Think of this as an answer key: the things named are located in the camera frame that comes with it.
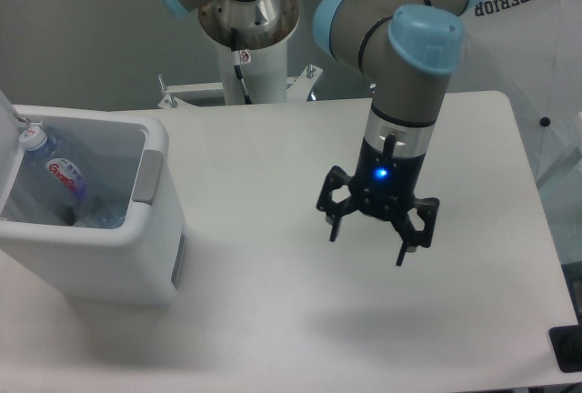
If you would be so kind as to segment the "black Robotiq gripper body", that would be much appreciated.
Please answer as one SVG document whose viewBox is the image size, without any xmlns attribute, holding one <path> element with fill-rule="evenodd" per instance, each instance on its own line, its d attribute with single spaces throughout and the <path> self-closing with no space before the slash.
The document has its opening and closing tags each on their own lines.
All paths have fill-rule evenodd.
<svg viewBox="0 0 582 393">
<path fill-rule="evenodd" d="M 414 191 L 425 156 L 407 158 L 395 151 L 395 135 L 386 137 L 380 151 L 363 140 L 356 173 L 349 181 L 349 212 L 390 221 L 390 212 L 404 216 L 418 209 Z"/>
</svg>

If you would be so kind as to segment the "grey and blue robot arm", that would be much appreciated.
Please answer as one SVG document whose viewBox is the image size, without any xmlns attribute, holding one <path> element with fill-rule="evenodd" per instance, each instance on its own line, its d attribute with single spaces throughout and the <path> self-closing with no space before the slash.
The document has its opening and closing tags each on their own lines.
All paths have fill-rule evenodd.
<svg viewBox="0 0 582 393">
<path fill-rule="evenodd" d="M 173 15 L 197 12 L 223 57 L 229 105 L 286 99 L 286 67 L 260 61 L 298 23 L 296 0 L 162 0 Z M 391 223 L 402 254 L 429 247 L 439 202 L 416 182 L 463 44 L 461 15 L 481 0 L 322 0 L 317 45 L 371 79 L 375 90 L 356 172 L 334 166 L 317 208 L 332 228 L 353 212 Z"/>
</svg>

